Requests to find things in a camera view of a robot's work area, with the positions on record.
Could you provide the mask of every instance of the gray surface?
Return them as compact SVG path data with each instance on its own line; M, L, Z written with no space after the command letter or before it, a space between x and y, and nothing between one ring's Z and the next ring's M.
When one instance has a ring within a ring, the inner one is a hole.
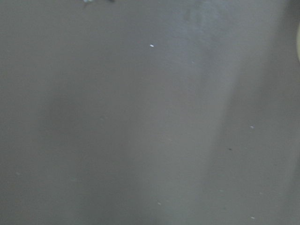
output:
M299 9L1 1L0 224L298 225Z

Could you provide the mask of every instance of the gray floor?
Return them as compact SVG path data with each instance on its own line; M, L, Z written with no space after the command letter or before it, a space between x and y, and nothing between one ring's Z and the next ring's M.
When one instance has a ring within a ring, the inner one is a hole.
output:
M0 2L1 225L298 225L297 0Z

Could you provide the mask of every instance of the smooth gray surface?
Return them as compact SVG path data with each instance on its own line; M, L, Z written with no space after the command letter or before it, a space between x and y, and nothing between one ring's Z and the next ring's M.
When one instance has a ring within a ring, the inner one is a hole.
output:
M300 224L299 1L83 5L0 2L0 224Z

